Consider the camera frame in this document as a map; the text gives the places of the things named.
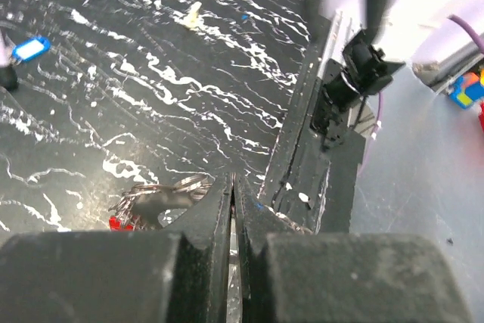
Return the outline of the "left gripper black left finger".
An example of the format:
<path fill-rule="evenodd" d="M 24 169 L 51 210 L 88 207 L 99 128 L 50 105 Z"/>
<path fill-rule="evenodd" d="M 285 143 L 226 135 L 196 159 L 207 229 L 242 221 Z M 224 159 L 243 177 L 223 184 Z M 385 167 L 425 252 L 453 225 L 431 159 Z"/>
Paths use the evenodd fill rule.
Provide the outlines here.
<path fill-rule="evenodd" d="M 3 322 L 223 322 L 231 175 L 159 231 L 17 234 L 1 249 Z"/>

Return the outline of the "silver keyring holder with keys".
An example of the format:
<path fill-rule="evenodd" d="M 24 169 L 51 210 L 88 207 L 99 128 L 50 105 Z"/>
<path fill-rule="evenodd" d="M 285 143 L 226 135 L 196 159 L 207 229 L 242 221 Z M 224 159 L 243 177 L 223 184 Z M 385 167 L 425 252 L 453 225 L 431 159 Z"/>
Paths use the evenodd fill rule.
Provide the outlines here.
<path fill-rule="evenodd" d="M 261 239 L 274 233 L 314 234 L 259 202 L 247 179 L 235 173 L 213 182 L 193 175 L 174 185 L 138 184 L 124 191 L 109 211 L 124 224 L 132 223 L 133 231 L 148 231 L 151 237 L 155 231 L 182 234 L 201 248 L 229 242 L 234 212 Z"/>

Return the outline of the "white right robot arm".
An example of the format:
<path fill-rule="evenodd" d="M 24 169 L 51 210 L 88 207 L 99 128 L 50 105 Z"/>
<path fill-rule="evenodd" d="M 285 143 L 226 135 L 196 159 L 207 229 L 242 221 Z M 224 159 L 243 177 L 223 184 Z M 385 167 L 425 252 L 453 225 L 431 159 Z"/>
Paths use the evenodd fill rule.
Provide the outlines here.
<path fill-rule="evenodd" d="M 341 71 L 321 83 L 311 129 L 322 136 L 325 150 L 341 142 L 341 137 L 331 135 L 330 131 L 343 122 L 343 114 L 358 101 L 366 102 L 368 96 L 381 92 L 392 82 L 394 72 L 403 66 L 402 62 L 385 61 L 383 50 L 373 46 L 389 3 L 390 0 L 365 0 L 366 27 L 343 48 L 345 65 Z M 320 7 L 321 0 L 302 0 L 302 12 L 312 43 L 321 40 L 318 29 Z"/>

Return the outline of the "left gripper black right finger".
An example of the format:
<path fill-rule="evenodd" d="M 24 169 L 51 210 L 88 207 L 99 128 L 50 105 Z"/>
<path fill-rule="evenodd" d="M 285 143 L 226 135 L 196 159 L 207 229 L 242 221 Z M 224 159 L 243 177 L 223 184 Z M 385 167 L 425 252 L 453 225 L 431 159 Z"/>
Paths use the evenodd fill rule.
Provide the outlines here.
<path fill-rule="evenodd" d="M 451 269 L 411 234 L 301 234 L 233 181 L 245 322 L 470 322 Z"/>

